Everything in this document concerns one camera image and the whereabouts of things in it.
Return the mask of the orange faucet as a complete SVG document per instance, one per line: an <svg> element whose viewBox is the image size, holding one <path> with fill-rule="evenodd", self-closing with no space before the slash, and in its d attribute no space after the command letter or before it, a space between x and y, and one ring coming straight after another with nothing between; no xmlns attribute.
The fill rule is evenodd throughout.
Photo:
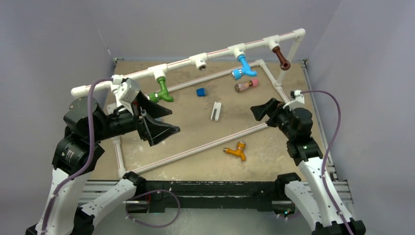
<svg viewBox="0 0 415 235"><path fill-rule="evenodd" d="M237 145L236 145L236 149L235 150L232 150L232 149L230 149L230 148L224 148L223 149L223 151L226 153L226 154L231 154L231 155L233 155L233 156L235 156L235 157L238 157L238 158L240 158L241 159L241 161L245 161L246 160L246 155L245 155L245 153L244 153L244 150L245 150L245 148L246 148L246 144L244 143L244 142L242 142L242 141L239 141L238 143L237 143Z"/></svg>

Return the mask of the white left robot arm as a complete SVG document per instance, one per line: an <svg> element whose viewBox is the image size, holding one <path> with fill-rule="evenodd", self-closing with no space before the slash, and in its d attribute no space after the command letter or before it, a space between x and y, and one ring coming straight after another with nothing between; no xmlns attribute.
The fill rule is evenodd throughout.
<svg viewBox="0 0 415 235"><path fill-rule="evenodd" d="M125 109L107 115L91 96L75 99L64 115L65 135L52 160L52 184L40 221L26 230L28 235L90 235L97 224L122 202L140 200L147 193L146 180L125 173L114 187L90 203L80 206L84 185L104 154L100 142L137 131L150 146L180 131L161 122L172 111L143 93L133 99L132 111Z"/></svg>

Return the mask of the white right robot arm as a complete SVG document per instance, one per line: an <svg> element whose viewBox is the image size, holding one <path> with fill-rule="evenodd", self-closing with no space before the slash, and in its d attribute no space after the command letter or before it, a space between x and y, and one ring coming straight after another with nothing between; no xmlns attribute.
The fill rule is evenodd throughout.
<svg viewBox="0 0 415 235"><path fill-rule="evenodd" d="M310 187L307 191L294 176L279 175L276 196L294 203L313 235L364 235L363 221L353 218L326 172L323 154L311 136L312 113L305 108L290 110L275 98L250 110L257 121L268 116L267 126L277 127L285 135L287 152Z"/></svg>

